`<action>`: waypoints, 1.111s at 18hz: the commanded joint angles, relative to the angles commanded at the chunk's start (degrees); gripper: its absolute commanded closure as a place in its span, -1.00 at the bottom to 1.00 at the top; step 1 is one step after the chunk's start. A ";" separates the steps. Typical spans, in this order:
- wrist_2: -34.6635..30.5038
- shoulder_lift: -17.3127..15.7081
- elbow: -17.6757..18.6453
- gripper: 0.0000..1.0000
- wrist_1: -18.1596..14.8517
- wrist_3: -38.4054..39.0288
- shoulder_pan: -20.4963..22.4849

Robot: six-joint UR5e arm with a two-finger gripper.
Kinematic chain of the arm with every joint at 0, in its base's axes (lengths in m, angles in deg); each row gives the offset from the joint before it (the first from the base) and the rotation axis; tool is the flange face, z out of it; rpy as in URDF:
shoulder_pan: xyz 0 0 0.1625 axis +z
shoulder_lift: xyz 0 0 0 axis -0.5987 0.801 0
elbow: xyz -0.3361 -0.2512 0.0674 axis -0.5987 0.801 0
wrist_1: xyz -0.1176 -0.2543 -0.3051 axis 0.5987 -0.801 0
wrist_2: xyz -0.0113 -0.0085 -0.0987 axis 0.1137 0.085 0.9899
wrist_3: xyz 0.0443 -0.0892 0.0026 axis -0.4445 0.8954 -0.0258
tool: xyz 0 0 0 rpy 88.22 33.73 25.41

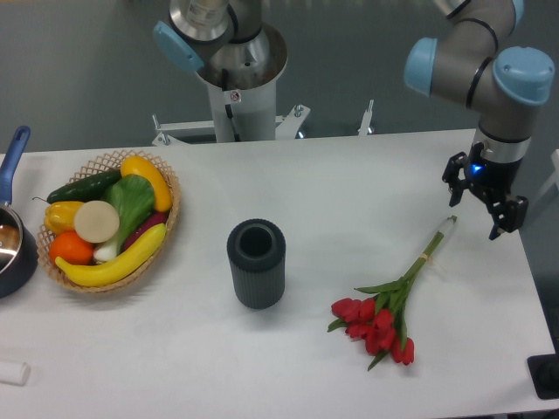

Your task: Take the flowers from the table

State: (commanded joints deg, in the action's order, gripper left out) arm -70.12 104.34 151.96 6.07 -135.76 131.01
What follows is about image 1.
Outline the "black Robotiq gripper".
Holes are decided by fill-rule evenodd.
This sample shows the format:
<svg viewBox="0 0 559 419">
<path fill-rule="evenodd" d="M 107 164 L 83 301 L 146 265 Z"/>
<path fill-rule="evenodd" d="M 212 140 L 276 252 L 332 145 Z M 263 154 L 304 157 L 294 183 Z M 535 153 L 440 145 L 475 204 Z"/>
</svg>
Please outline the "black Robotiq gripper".
<svg viewBox="0 0 559 419">
<path fill-rule="evenodd" d="M 492 204 L 488 212 L 493 219 L 489 239 L 498 238 L 503 232 L 512 233 L 524 223 L 528 212 L 528 199 L 524 196 L 509 197 L 511 186 L 521 165 L 521 160 L 499 163 L 485 159 L 481 142 L 471 146 L 469 155 L 457 153 L 449 158 L 442 174 L 450 193 L 449 206 L 461 202 L 465 190 L 470 190 L 485 204 Z M 460 178 L 464 169 L 465 178 Z"/>
</svg>

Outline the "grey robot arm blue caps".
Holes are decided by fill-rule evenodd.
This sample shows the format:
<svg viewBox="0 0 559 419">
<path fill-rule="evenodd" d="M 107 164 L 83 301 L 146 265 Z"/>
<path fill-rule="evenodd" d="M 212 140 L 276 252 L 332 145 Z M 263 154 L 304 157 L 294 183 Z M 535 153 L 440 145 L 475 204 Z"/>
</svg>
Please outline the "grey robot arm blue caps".
<svg viewBox="0 0 559 419">
<path fill-rule="evenodd" d="M 445 40 L 422 38 L 406 59 L 404 83 L 480 116 L 468 153 L 454 155 L 443 181 L 451 205 L 471 192 L 493 219 L 491 238 L 518 230 L 528 200 L 511 186 L 555 77 L 552 59 L 529 47 L 504 48 L 521 20 L 521 1 L 441 1 L 452 24 Z M 293 119 L 276 120 L 276 82 L 286 68 L 284 38 L 262 18 L 259 1 L 173 1 L 155 43 L 210 97 L 220 142 L 290 138 Z"/>
</svg>

